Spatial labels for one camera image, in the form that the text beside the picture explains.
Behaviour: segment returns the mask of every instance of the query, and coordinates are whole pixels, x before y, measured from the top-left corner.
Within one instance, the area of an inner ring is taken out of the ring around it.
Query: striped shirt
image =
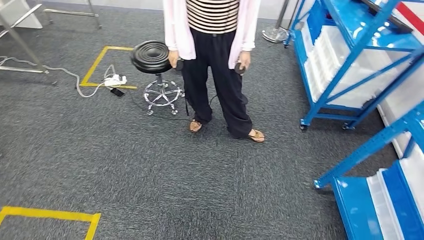
[[[237,29],[240,0],[186,0],[188,25],[207,34]]]

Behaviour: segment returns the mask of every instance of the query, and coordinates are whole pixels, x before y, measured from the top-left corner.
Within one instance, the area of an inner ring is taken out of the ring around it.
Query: hand
[[[250,51],[242,51],[240,56],[238,57],[238,61],[240,62],[240,70],[249,68],[251,64],[251,52]]]
[[[177,61],[179,57],[180,57],[180,54],[178,53],[178,51],[169,51],[168,60],[173,68],[177,67]]]

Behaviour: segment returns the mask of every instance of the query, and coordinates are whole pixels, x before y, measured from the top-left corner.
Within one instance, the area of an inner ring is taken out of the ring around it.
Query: sandal
[[[190,124],[188,125],[188,129],[190,130],[190,132],[192,133],[197,133],[198,131],[200,131],[200,129],[202,129],[202,124],[196,120],[192,120],[190,122]]]
[[[260,132],[258,130],[255,130],[255,129],[252,129],[252,130],[254,132],[254,135],[250,135],[250,134],[248,135],[248,137],[251,140],[253,140],[254,142],[257,142],[257,143],[263,143],[263,142],[265,142],[265,136],[264,136],[264,134],[262,132]]]

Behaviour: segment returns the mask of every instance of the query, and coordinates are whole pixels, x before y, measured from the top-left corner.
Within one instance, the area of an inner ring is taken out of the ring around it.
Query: person
[[[242,94],[242,76],[235,71],[249,68],[260,0],[163,0],[165,44],[173,68],[179,58],[185,97],[195,114],[189,130],[197,133],[212,120],[209,105],[208,67],[229,133],[235,138],[265,141],[253,129]]]

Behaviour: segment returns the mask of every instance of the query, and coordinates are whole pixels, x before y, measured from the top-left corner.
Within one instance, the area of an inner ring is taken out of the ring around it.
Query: gray carpet
[[[54,5],[81,10],[80,5]],[[45,28],[19,29],[43,62],[84,76],[104,45],[132,47],[163,40],[159,11],[98,7],[103,24],[54,15]],[[132,84],[136,104],[101,89],[82,98],[75,80],[54,71],[0,74],[0,206],[101,213],[97,240],[340,240],[346,237],[331,192],[312,182],[382,127],[376,112],[355,131],[340,121],[314,120],[308,132],[299,118],[309,106],[293,48],[260,37],[273,24],[260,20],[257,47],[243,91],[264,144],[229,136],[216,99],[214,120],[199,134],[186,121],[146,115],[142,88],[153,81],[130,64],[129,52],[108,52],[91,82],[115,64]],[[7,36],[0,55],[29,58]],[[8,63],[11,66],[20,64]],[[174,71],[167,79],[182,85]],[[51,86],[49,81],[59,81]],[[209,81],[210,96],[214,95]],[[88,94],[93,88],[84,88]],[[178,116],[167,108],[155,115],[189,119],[184,101]],[[395,159],[387,147],[350,171],[373,175]],[[2,240],[83,239],[88,225],[52,219],[6,217]]]

